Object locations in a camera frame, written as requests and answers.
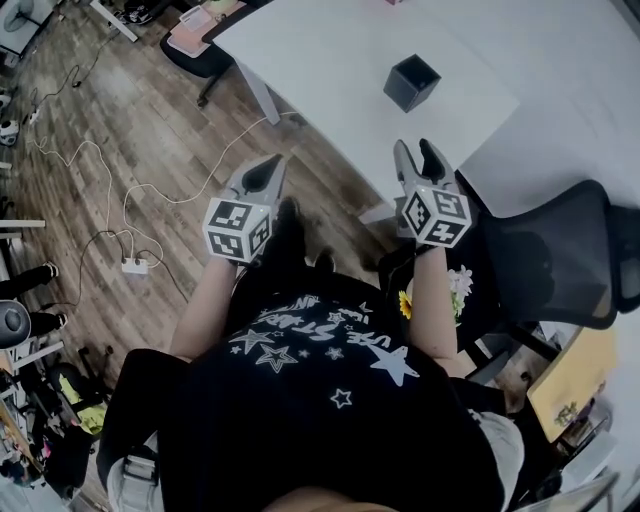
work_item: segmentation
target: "office chair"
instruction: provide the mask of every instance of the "office chair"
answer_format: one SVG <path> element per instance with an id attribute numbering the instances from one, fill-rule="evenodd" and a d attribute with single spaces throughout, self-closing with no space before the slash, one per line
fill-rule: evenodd
<path id="1" fill-rule="evenodd" d="M 616 318 L 617 270 L 599 183 L 578 183 L 515 217 L 481 218 L 502 316 L 606 329 Z"/>
<path id="2" fill-rule="evenodd" d="M 469 195 L 473 207 L 473 194 Z M 447 250 L 450 269 L 464 265 L 473 272 L 472 293 L 457 328 L 458 350 L 467 351 L 477 367 L 469 375 L 471 380 L 488 382 L 521 343 L 532 347 L 533 338 L 520 327 L 526 322 L 558 321 L 595 329 L 613 323 L 614 283 L 620 276 L 607 223 L 609 209 L 606 192 L 595 181 L 579 183 L 539 208 L 511 218 L 493 217 L 482 204 L 475 205 L 476 224 L 456 247 Z M 635 236 L 640 247 L 640 236 L 631 227 L 619 233 L 626 239 Z M 413 277 L 412 252 L 407 244 L 384 256 L 378 266 L 390 314 L 405 337 L 409 322 L 400 313 L 396 297 Z M 628 252 L 627 260 L 640 254 L 637 249 Z M 638 290 L 627 293 L 640 302 Z M 491 357 L 475 344 L 488 333 L 506 335 L 488 342 Z M 534 350 L 548 359 L 557 353 L 542 343 Z"/>
<path id="3" fill-rule="evenodd" d="M 640 306 L 640 210 L 612 206 L 607 217 L 617 279 L 613 299 L 620 313 Z"/>
<path id="4" fill-rule="evenodd" d="M 255 8 L 250 5 L 252 2 L 247 2 L 245 0 L 245 3 L 247 5 L 222 20 L 202 38 L 202 41 L 210 44 L 210 46 L 202 53 L 202 55 L 196 58 L 191 58 L 180 50 L 176 50 L 169 45 L 168 41 L 171 37 L 171 32 L 168 32 L 160 41 L 160 49 L 169 58 L 169 60 L 171 60 L 171 62 L 192 75 L 207 79 L 207 83 L 200 90 L 200 94 L 196 99 L 196 103 L 200 108 L 203 108 L 208 103 L 209 100 L 207 99 L 207 94 L 211 88 L 235 62 L 229 54 L 222 51 L 213 43 L 213 39 L 231 25 L 234 25 L 255 11 Z M 259 2 L 256 5 L 261 6 L 262 4 L 263 2 Z"/>

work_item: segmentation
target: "black chair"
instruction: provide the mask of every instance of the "black chair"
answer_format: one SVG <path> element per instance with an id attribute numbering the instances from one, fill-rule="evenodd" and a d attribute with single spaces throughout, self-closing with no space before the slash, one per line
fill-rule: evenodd
<path id="1" fill-rule="evenodd" d="M 511 323 L 542 320 L 606 329 L 616 318 L 617 270 L 609 198 L 583 181 L 530 212 L 481 218 L 500 310 Z"/>
<path id="2" fill-rule="evenodd" d="M 202 55 L 194 59 L 169 45 L 168 41 L 171 37 L 171 32 L 167 33 L 160 41 L 160 49 L 176 66 L 184 69 L 192 75 L 207 78 L 207 83 L 200 91 L 196 100 L 198 107 L 200 108 L 207 104 L 207 94 L 211 88 L 235 62 L 229 54 L 222 51 L 213 43 L 213 39 L 231 25 L 237 23 L 255 11 L 253 6 L 249 5 L 248 2 L 245 3 L 247 3 L 247 5 L 226 17 L 218 23 L 215 28 L 207 32 L 207 34 L 202 38 L 202 41 L 204 43 L 209 43 L 210 46 L 202 53 Z"/>
<path id="3" fill-rule="evenodd" d="M 640 210 L 612 206 L 607 218 L 615 254 L 614 302 L 620 313 L 640 306 Z"/>
<path id="4" fill-rule="evenodd" d="M 557 355 L 556 349 L 529 334 L 526 322 L 548 320 L 596 329 L 613 323 L 620 274 L 608 222 L 611 207 L 600 184 L 584 181 L 511 218 L 493 217 L 482 205 L 477 209 L 476 225 L 454 249 L 447 250 L 449 268 L 459 270 L 464 265 L 473 272 L 472 293 L 457 329 L 458 350 L 467 351 L 478 368 L 469 376 L 472 380 L 488 382 L 520 344 L 550 360 Z M 629 227 L 627 238 L 640 239 L 637 231 Z M 408 320 L 399 312 L 396 296 L 413 277 L 412 250 L 411 244 L 402 247 L 379 265 L 380 287 L 405 335 Z M 640 254 L 629 252 L 633 257 Z M 640 301 L 637 292 L 627 290 L 633 300 Z M 505 334 L 485 342 L 491 345 L 487 347 L 491 357 L 475 345 L 480 338 L 485 341 L 488 333 Z"/>

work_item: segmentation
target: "white table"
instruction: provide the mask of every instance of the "white table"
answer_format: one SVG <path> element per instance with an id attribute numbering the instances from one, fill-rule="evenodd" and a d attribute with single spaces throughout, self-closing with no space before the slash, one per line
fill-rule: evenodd
<path id="1" fill-rule="evenodd" d="M 518 101 L 492 71 L 428 12 L 424 0 L 274 0 L 215 44 L 233 56 L 272 123 L 268 85 L 314 126 L 380 195 L 361 217 L 389 216 L 403 196 L 393 145 L 421 166 L 420 138 L 458 169 L 513 113 Z M 442 80 L 404 113 L 383 92 L 391 67 L 417 53 Z"/>

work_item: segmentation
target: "fiducial marker cube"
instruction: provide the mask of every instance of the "fiducial marker cube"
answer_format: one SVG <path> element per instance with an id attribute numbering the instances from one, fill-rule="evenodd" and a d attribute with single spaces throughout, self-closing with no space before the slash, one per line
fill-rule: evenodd
<path id="1" fill-rule="evenodd" d="M 465 196 L 423 185 L 408 196 L 402 215 L 418 242 L 441 247 L 455 246 L 471 226 Z"/>
<path id="2" fill-rule="evenodd" d="M 213 198 L 202 231 L 209 253 L 250 263 L 271 236 L 271 208 Z"/>

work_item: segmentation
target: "cable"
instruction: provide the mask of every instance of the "cable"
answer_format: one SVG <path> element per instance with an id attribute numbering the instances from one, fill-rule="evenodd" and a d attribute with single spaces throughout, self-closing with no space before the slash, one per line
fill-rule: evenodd
<path id="1" fill-rule="evenodd" d="M 98 62 L 98 58 L 100 57 L 100 52 L 102 52 L 102 49 L 111 41 L 113 41 L 119 34 L 120 32 L 115 32 L 114 35 L 112 35 L 111 37 L 109 37 L 106 41 L 104 41 L 101 45 L 100 48 L 98 48 L 98 51 L 96 52 L 96 56 L 93 59 L 93 63 L 91 64 L 91 66 L 89 67 L 89 70 L 86 72 L 86 74 L 84 75 L 84 78 L 82 80 L 76 80 L 76 77 L 78 76 L 78 73 L 80 73 L 80 65 L 79 64 L 75 64 L 71 70 L 69 71 L 69 73 L 67 73 L 67 77 L 64 79 L 64 82 L 62 82 L 62 86 L 60 87 L 60 89 L 58 89 L 56 92 L 50 92 L 48 94 L 46 94 L 39 102 L 36 103 L 36 97 L 38 95 L 38 88 L 34 87 L 33 91 L 31 92 L 31 106 L 33 107 L 33 111 L 35 112 L 36 110 L 38 110 L 40 108 L 40 105 L 42 105 L 44 103 L 44 101 L 47 98 L 53 97 L 53 96 L 57 96 L 58 94 L 60 94 L 62 92 L 62 90 L 64 89 L 65 85 L 67 85 L 67 82 L 69 81 L 69 78 L 71 77 L 71 74 L 73 73 L 73 79 L 71 80 L 71 86 L 73 88 L 76 87 L 80 87 L 80 85 L 82 85 L 82 82 L 85 81 L 88 77 L 89 74 L 91 73 L 91 71 L 93 71 L 93 68 L 96 66 L 96 63 Z"/>
<path id="2" fill-rule="evenodd" d="M 281 116 L 291 116 L 297 114 L 297 112 L 284 112 L 282 114 L 280 114 Z M 222 154 L 220 155 L 220 158 L 218 159 L 218 163 L 213 167 L 213 169 L 211 170 L 211 172 L 209 173 L 209 177 L 206 179 L 206 181 L 204 182 L 204 184 L 202 185 L 202 188 L 200 189 L 200 191 L 193 197 L 189 197 L 187 199 L 181 199 L 180 201 L 174 201 L 173 199 L 170 199 L 169 197 L 167 197 L 166 195 L 164 195 L 162 192 L 160 192 L 155 185 L 153 185 L 152 183 L 142 183 L 140 185 L 135 185 L 133 187 L 131 187 L 129 190 L 127 190 L 126 195 L 124 196 L 124 202 L 122 203 L 122 219 L 124 221 L 124 225 L 127 226 L 130 229 L 133 229 L 136 233 L 142 235 L 144 238 L 146 238 L 147 240 L 151 240 L 153 243 L 155 243 L 159 248 L 160 248 L 160 257 L 158 258 L 158 262 L 155 263 L 154 265 L 150 266 L 149 268 L 155 268 L 158 265 L 160 265 L 160 263 L 162 262 L 163 258 L 164 258 L 164 250 L 162 249 L 162 246 L 160 245 L 160 242 L 158 242 L 155 238 L 151 238 L 148 235 L 145 235 L 142 231 L 140 231 L 138 228 L 132 226 L 131 224 L 129 224 L 127 222 L 127 200 L 129 199 L 129 194 L 137 189 L 137 188 L 144 188 L 144 187 L 150 187 L 153 191 L 155 191 L 159 196 L 161 196 L 163 199 L 165 199 L 167 202 L 171 203 L 171 204 L 183 204 L 183 203 L 188 203 L 189 201 L 194 201 L 195 199 L 197 199 L 198 197 L 200 197 L 200 195 L 204 192 L 205 188 L 207 187 L 207 185 L 209 184 L 209 181 L 211 181 L 211 178 L 213 178 L 214 173 L 216 172 L 216 170 L 218 169 L 218 167 L 220 166 L 220 164 L 222 163 L 222 159 L 224 158 L 224 155 L 227 154 L 227 151 L 229 151 L 229 148 L 231 146 L 233 146 L 236 142 L 238 142 L 242 137 L 244 137 L 247 133 L 249 133 L 249 131 L 254 128 L 255 126 L 257 126 L 258 124 L 260 124 L 261 122 L 263 122 L 264 120 L 266 120 L 266 117 L 263 117 L 262 119 L 259 119 L 258 121 L 256 121 L 255 123 L 253 123 L 252 125 L 249 126 L 249 128 L 247 128 L 245 131 L 243 131 L 240 135 L 238 135 L 235 139 L 233 139 L 226 148 L 224 148 L 224 151 L 222 152 Z"/>
<path id="3" fill-rule="evenodd" d="M 85 140 L 78 146 L 78 149 L 76 149 L 75 153 L 71 157 L 71 160 L 67 162 L 57 151 L 46 151 L 42 149 L 47 144 L 47 137 L 43 137 L 40 140 L 40 144 L 38 144 L 35 140 L 28 140 L 27 144 L 33 144 L 34 146 L 36 146 L 40 151 L 40 153 L 42 153 L 43 155 L 56 155 L 60 160 L 62 160 L 62 163 L 64 163 L 64 165 L 67 168 L 71 167 L 71 164 L 76 159 L 76 156 L 78 156 L 78 152 L 80 151 L 82 146 L 84 146 L 85 144 L 89 144 L 90 146 L 94 146 L 95 148 L 98 149 L 98 155 L 100 156 L 100 161 L 102 162 L 102 165 L 104 165 L 104 168 L 109 173 L 109 189 L 107 191 L 107 222 L 105 223 L 104 232 L 113 233 L 113 231 L 109 229 L 109 217 L 111 216 L 111 188 L 113 185 L 113 174 L 111 173 L 111 169 L 109 169 L 109 166 L 104 161 L 100 146 L 98 146 L 95 142 L 92 142 L 90 140 Z M 131 259 L 133 259 L 133 233 L 131 231 L 129 231 L 128 229 L 123 229 L 122 231 L 118 231 L 113 235 L 110 234 L 109 238 L 113 238 L 114 236 L 117 237 L 122 233 L 129 233 L 129 236 L 131 237 Z"/>
<path id="4" fill-rule="evenodd" d="M 178 286 L 178 281 L 176 280 L 175 277 L 173 277 L 173 274 L 171 273 L 171 270 L 169 269 L 169 266 L 162 261 L 160 258 L 158 258 L 158 256 L 155 255 L 155 253 L 151 252 L 149 249 L 143 249 L 139 252 L 136 253 L 136 259 L 138 258 L 138 256 L 140 256 L 143 252 L 148 252 L 149 254 L 151 254 L 151 256 L 153 256 L 155 259 L 158 260 L 158 263 L 161 263 L 162 265 L 164 265 L 164 268 L 167 269 L 167 272 L 169 273 L 169 277 L 171 277 L 171 280 L 173 281 L 174 286 L 176 287 L 176 290 L 178 290 L 178 292 L 180 293 L 180 295 L 182 295 L 182 298 L 184 299 L 184 301 L 189 304 L 189 299 L 187 299 L 187 296 L 182 292 L 182 290 L 180 289 L 180 286 Z"/>
<path id="5" fill-rule="evenodd" d="M 280 114 L 281 116 L 291 116 L 291 115 L 295 115 L 297 114 L 297 112 L 284 112 L 282 114 Z M 171 204 L 183 204 L 183 203 L 188 203 L 190 201 L 194 201 L 196 200 L 198 197 L 200 197 L 200 195 L 202 195 L 202 193 L 205 191 L 207 185 L 209 184 L 209 181 L 211 181 L 211 178 L 213 178 L 214 173 L 216 172 L 216 170 L 218 169 L 218 167 L 220 167 L 220 164 L 222 163 L 222 159 L 224 158 L 224 156 L 227 154 L 227 151 L 229 151 L 229 149 L 231 148 L 231 146 L 233 146 L 236 142 L 238 142 L 242 137 L 244 137 L 247 133 L 249 133 L 249 131 L 251 129 L 253 129 L 255 126 L 257 126 L 258 124 L 262 123 L 263 121 L 265 121 L 267 118 L 263 117 L 262 119 L 257 120 L 256 122 L 254 122 L 253 124 L 251 124 L 246 130 L 244 130 L 240 135 L 238 135 L 235 139 L 233 139 L 229 144 L 227 144 L 227 147 L 224 148 L 224 150 L 222 151 L 222 154 L 220 155 L 220 158 L 218 159 L 218 162 L 216 163 L 216 165 L 213 167 L 213 169 L 211 170 L 211 172 L 209 173 L 209 176 L 207 177 L 206 181 L 204 182 L 204 184 L 202 185 L 202 187 L 200 188 L 200 190 L 198 191 L 198 193 L 192 197 L 189 197 L 187 199 L 181 199 L 179 201 L 175 201 L 169 197 L 167 197 L 166 195 L 164 195 L 162 192 L 160 192 L 155 185 L 153 185 L 152 183 L 141 183 L 139 185 L 134 185 L 133 187 L 131 187 L 129 190 L 127 190 L 127 193 L 124 196 L 124 201 L 122 203 L 122 220 L 124 221 L 125 226 L 127 226 L 128 228 L 132 229 L 133 231 L 135 231 L 136 233 L 138 233 L 139 235 L 143 236 L 144 238 L 146 238 L 147 240 L 152 241 L 154 244 L 156 244 L 158 246 L 158 248 L 160 249 L 160 256 L 156 256 L 154 253 L 151 253 L 151 251 L 149 251 L 151 254 L 153 254 L 153 256 L 156 257 L 156 259 L 158 260 L 156 263 L 154 263 L 153 265 L 149 266 L 149 269 L 152 268 L 156 268 L 158 265 L 162 264 L 162 260 L 164 259 L 164 249 L 162 248 L 162 245 L 160 245 L 160 242 L 158 242 L 155 238 L 150 237 L 149 235 L 146 235 L 145 233 L 143 233 L 142 231 L 140 231 L 138 228 L 136 228 L 135 226 L 132 226 L 131 224 L 129 224 L 129 222 L 127 221 L 127 201 L 129 199 L 129 195 L 131 194 L 131 192 L 133 190 L 136 190 L 138 188 L 145 188 L 145 187 L 150 187 L 152 190 L 154 190 L 160 197 L 162 197 L 163 199 L 165 199 L 167 202 L 171 203 Z M 109 167 L 107 166 L 107 164 L 104 161 L 104 158 L 102 156 L 102 150 L 100 149 L 100 146 L 98 146 L 95 142 L 90 141 L 90 140 L 85 140 L 83 141 L 78 148 L 76 149 L 75 153 L 73 154 L 73 156 L 71 157 L 71 160 L 69 160 L 68 162 L 62 157 L 62 155 L 60 155 L 60 153 L 58 153 L 57 151 L 47 151 L 44 148 L 44 146 L 47 144 L 47 137 L 43 137 L 40 140 L 40 144 L 38 144 L 35 140 L 29 140 L 27 141 L 28 144 L 33 144 L 35 145 L 38 150 L 40 151 L 40 153 L 42 153 L 43 155 L 56 155 L 60 160 L 62 160 L 62 162 L 65 164 L 65 166 L 68 168 L 71 166 L 71 164 L 73 163 L 73 161 L 75 160 L 76 156 L 78 156 L 78 152 L 80 151 L 80 149 L 85 145 L 85 144 L 89 144 L 91 146 L 94 146 L 95 148 L 98 149 L 98 154 L 100 156 L 100 161 L 102 162 L 102 165 L 105 167 L 105 169 L 107 169 L 107 172 L 109 173 L 109 189 L 107 191 L 107 221 L 106 221 L 106 226 L 105 226 L 105 230 L 104 232 L 108 232 L 108 233 L 113 233 L 113 231 L 111 231 L 109 229 L 109 218 L 111 215 L 111 188 L 113 185 L 113 175 L 111 173 L 111 169 L 109 169 Z M 117 237 L 118 235 L 122 234 L 122 233 L 128 233 L 131 236 L 131 259 L 133 259 L 133 255 L 134 255 L 134 245 L 135 245 L 135 240 L 133 237 L 133 233 L 129 230 L 129 229 L 123 229 L 121 231 L 118 231 L 117 233 L 114 233 L 112 235 L 109 235 L 110 238 L 113 238 L 114 236 Z"/>
<path id="6" fill-rule="evenodd" d="M 124 260 L 124 245 L 122 245 L 122 241 L 118 238 L 118 236 L 113 231 L 111 231 L 109 229 L 104 229 L 102 231 L 98 231 L 85 244 L 84 249 L 82 250 L 82 254 L 80 255 L 80 266 L 78 267 L 78 300 L 76 300 L 75 302 L 68 302 L 68 301 L 50 302 L 50 303 L 45 304 L 44 306 L 42 306 L 38 312 L 44 311 L 44 310 L 49 309 L 49 308 L 51 308 L 53 306 L 72 306 L 74 308 L 78 307 L 78 304 L 80 304 L 80 300 L 82 299 L 82 267 L 84 265 L 84 256 L 87 253 L 87 250 L 89 249 L 89 246 L 91 245 L 91 243 L 96 238 L 98 238 L 100 235 L 103 235 L 104 233 L 112 234 L 113 236 L 111 238 L 113 238 L 114 236 L 116 237 L 116 239 L 118 240 L 118 243 L 120 244 L 120 250 L 122 251 L 122 260 Z"/>

